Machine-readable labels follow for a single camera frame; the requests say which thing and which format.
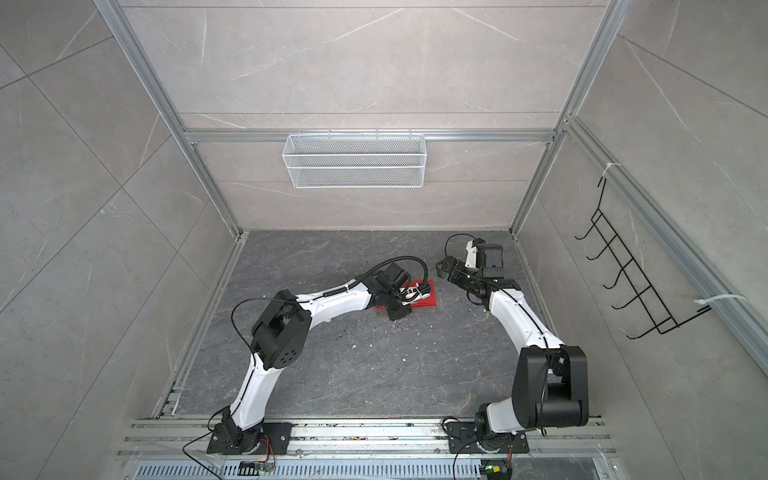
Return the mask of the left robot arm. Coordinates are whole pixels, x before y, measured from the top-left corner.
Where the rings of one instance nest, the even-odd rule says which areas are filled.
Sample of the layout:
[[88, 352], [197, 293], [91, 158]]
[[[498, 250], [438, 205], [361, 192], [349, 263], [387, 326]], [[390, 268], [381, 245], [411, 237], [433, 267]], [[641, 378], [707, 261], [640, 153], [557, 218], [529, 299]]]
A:
[[428, 276], [423, 260], [404, 255], [337, 287], [298, 295], [287, 289], [277, 292], [251, 329], [247, 373], [232, 404], [223, 409], [212, 440], [221, 442], [226, 453], [243, 453], [248, 443], [258, 443], [277, 380], [303, 352], [312, 328], [371, 308], [385, 309], [392, 321], [402, 319], [414, 303], [431, 295]]

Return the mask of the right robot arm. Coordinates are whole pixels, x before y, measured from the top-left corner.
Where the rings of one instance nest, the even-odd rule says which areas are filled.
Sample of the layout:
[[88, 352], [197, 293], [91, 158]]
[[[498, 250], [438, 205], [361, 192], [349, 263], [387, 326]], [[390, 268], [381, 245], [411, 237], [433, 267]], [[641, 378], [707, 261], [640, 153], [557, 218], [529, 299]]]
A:
[[475, 414], [477, 441], [586, 425], [590, 414], [585, 352], [565, 344], [546, 327], [514, 280], [485, 277], [482, 270], [468, 268], [452, 256], [438, 262], [436, 269], [440, 278], [480, 301], [518, 352], [510, 396], [482, 405]]

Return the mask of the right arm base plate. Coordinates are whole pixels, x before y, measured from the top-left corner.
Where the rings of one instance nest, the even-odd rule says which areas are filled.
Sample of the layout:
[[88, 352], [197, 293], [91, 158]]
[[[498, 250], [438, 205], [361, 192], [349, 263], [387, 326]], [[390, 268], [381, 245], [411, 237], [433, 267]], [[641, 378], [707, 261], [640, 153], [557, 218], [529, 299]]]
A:
[[473, 422], [449, 417], [441, 422], [451, 454], [527, 454], [524, 434], [483, 433]]

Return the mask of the red envelope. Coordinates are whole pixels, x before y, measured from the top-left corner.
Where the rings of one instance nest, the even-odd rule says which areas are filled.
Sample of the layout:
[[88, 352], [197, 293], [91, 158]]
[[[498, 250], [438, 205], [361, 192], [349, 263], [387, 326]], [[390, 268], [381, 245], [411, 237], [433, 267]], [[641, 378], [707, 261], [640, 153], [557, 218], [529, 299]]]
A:
[[424, 293], [420, 288], [420, 280], [411, 281], [408, 287], [403, 289], [407, 305], [410, 305], [412, 308], [423, 308], [435, 307], [438, 304], [434, 282], [429, 279], [427, 283], [429, 288], [426, 293]]

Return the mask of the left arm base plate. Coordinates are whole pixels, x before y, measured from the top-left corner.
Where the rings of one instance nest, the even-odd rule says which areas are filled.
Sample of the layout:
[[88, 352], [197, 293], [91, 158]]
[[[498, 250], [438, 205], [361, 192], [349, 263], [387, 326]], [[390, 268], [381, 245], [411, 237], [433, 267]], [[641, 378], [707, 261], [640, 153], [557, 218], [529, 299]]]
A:
[[234, 424], [219, 423], [214, 427], [206, 448], [207, 454], [275, 455], [287, 453], [293, 424], [290, 422], [261, 423], [241, 431]]

